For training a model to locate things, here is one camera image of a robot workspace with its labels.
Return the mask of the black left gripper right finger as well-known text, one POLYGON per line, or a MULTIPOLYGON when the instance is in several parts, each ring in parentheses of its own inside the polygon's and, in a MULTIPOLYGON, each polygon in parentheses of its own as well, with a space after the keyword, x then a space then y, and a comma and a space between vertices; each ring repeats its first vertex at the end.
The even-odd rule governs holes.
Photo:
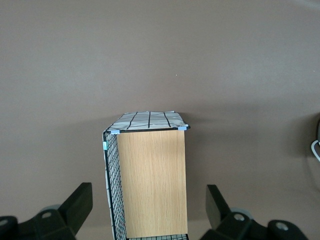
POLYGON ((211 226, 202 240, 307 240, 295 224, 271 220, 267 226, 257 223, 247 214, 232 211, 218 187, 208 184, 205 199, 206 214, 211 226))

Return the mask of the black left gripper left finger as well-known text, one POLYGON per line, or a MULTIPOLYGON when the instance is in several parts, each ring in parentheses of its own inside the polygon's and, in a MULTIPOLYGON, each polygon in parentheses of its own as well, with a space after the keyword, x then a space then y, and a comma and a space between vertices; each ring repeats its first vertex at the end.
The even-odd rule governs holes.
POLYGON ((92 184, 83 182, 57 209, 45 209, 21 223, 18 223, 15 216, 1 216, 0 238, 2 240, 75 240, 92 208, 92 184))

